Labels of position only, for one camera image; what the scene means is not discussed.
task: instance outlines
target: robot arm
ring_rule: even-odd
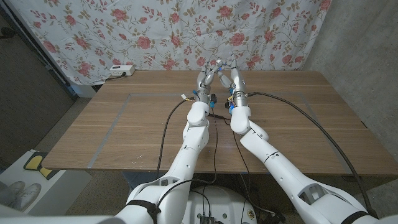
[[[366,213],[366,209],[343,190],[319,183],[303,175],[282,153],[271,146],[268,135],[249,120],[245,83],[236,67],[231,78],[234,91],[231,99],[231,129],[242,135],[242,145],[267,167],[273,178],[289,196],[305,223],[340,224],[345,219],[355,223],[376,223],[377,219]]]
[[[130,194],[127,206],[116,217],[126,223],[181,223],[187,206],[190,182],[198,155],[209,140],[210,84],[221,64],[207,66],[197,78],[197,98],[187,115],[183,144],[169,171],[161,178],[138,185]]]

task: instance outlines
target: white plastic casing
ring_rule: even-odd
[[[238,106],[232,109],[231,129],[237,134],[246,134],[250,128],[248,106]]]
[[[187,115],[190,126],[201,126],[207,123],[206,115],[209,114],[209,106],[204,102],[194,102],[192,108]]]
[[[135,69],[132,65],[113,65],[109,71],[112,73],[112,76],[121,76],[123,72],[126,72],[126,76],[131,76]]]

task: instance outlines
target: yellow tag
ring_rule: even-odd
[[[45,176],[45,177],[47,177],[50,173],[51,173],[51,171],[52,170],[48,170],[48,169],[46,169],[46,168],[41,168],[40,169],[40,172],[43,174],[43,176]]]
[[[40,162],[42,162],[43,157],[42,156],[35,156],[33,157],[28,164],[26,164],[26,169],[31,169],[31,170],[37,170],[39,167]]]

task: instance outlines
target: gray wall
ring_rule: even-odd
[[[322,72],[398,161],[398,1],[333,0],[304,70]]]

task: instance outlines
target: black strap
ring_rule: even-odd
[[[128,205],[138,205],[146,208],[148,214],[153,219],[154,224],[157,224],[157,214],[159,214],[161,211],[154,203],[150,203],[144,200],[131,200],[126,206]]]
[[[349,217],[344,219],[344,221],[341,222],[341,224],[352,224],[353,222],[355,222],[355,220],[357,220],[361,217],[364,217],[365,215],[369,215],[369,214],[364,211],[358,211],[356,213],[352,213]]]

